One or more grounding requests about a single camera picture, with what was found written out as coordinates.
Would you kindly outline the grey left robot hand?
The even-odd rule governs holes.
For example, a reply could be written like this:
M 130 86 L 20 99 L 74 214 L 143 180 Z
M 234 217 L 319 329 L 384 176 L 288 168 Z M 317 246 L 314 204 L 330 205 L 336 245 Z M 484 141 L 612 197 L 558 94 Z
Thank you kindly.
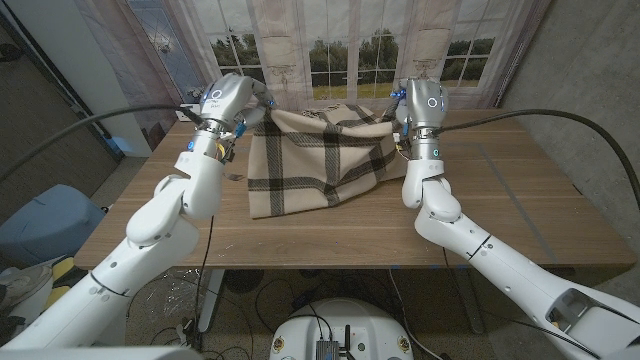
M 229 73 L 208 86 L 199 106 L 188 150 L 225 163 L 236 140 L 263 121 L 276 101 L 264 83 Z

